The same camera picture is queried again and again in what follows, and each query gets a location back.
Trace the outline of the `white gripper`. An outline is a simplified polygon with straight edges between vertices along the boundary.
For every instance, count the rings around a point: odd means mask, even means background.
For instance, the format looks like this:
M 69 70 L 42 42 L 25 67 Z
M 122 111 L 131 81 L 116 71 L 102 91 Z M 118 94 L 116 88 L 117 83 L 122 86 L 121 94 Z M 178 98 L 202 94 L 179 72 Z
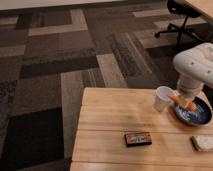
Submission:
M 182 97 L 179 97 L 179 103 L 186 105 L 188 99 L 194 99 L 203 89 L 204 84 L 191 77 L 181 75 L 177 82 L 177 91 Z

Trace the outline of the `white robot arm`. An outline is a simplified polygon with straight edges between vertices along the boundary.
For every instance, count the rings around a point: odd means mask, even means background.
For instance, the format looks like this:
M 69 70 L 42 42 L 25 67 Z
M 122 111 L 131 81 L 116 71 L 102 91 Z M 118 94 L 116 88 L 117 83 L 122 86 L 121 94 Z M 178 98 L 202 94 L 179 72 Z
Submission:
M 173 66 L 179 73 L 177 91 L 192 101 L 205 85 L 213 89 L 213 43 L 202 43 L 176 54 Z

